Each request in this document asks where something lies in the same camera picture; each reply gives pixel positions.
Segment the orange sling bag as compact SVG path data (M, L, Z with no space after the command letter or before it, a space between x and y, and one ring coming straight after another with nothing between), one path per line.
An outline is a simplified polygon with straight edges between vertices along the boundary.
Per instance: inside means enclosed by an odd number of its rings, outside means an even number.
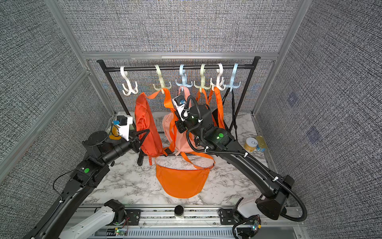
M215 95L216 104L217 104L217 119L216 119L217 125L220 128L225 129L225 124L224 124L224 107L223 107L223 103L222 103L222 97L221 97L221 94L220 94L220 90L217 87L214 87L213 90L210 90L210 94L208 96L208 103L211 102L213 95Z
M200 167L193 164L193 170L173 169L156 165L156 177L164 191L175 198L188 199L199 194L208 179L210 171L215 166L212 156L200 152L191 154L213 161L209 167Z
M207 95L207 92L205 91L205 89L203 89L202 93L198 92L198 94L197 94L197 102L199 103L202 98L205 99L205 104L206 104L207 108L211 110L212 121L214 123L214 126L218 126L218 119L217 119L218 109L217 109L217 107L215 107L213 109L211 109L211 107L210 107L211 101L215 98L215 92L213 90L211 90L209 95Z

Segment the pink and red sling bag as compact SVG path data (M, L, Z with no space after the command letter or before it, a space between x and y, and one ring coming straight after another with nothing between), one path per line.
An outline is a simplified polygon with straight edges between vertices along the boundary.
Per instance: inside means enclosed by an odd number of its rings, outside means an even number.
M186 161L189 161L186 153L193 154L194 151L191 149L187 142L186 133L180 133L176 127L176 121L178 120L178 117L175 115L175 112L177 112L177 110L173 107L170 91L168 89L164 89L164 92L164 106L172 110L171 113L164 116L162 121L165 136L170 143L169 147L165 147L163 149L164 154L166 156L170 153L174 153L175 155L180 154Z

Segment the black sling bag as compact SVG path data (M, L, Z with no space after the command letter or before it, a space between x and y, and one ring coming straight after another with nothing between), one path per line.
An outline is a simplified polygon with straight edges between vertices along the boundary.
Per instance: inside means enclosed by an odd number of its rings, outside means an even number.
M232 100L231 100L231 105L232 105L232 126L235 130L235 139L238 138L238 135L237 135L237 122L236 122L236 118L237 118L237 114L235 113L235 95L234 95L234 92L230 92L230 91L226 91L226 93L224 94L224 96L222 97L222 103L224 105L225 103L225 100L227 98L227 96L229 95L229 93L231 94L232 96Z

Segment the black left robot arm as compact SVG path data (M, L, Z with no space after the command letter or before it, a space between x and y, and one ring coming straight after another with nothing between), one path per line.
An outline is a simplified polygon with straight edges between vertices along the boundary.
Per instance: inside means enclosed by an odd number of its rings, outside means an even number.
M110 171L109 165L130 150L138 153L150 130L133 131L127 139L110 139L106 131L92 133L82 142L86 154L75 169L59 197L24 236L25 239L57 239L78 207Z

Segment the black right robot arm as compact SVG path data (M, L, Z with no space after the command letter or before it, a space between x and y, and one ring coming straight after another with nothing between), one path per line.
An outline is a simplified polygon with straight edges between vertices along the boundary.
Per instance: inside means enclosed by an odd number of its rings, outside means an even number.
M213 115L207 105L200 105L193 96L182 95L172 100L177 116L178 132L186 133L188 145L193 152L216 155L235 166L261 192L255 200L261 214L272 220L283 217L293 222L303 222L307 218L307 209L303 201L292 191L294 179L281 176L264 166L246 151L230 131L215 126ZM285 203L292 196L299 204L302 214L292 217L287 214Z

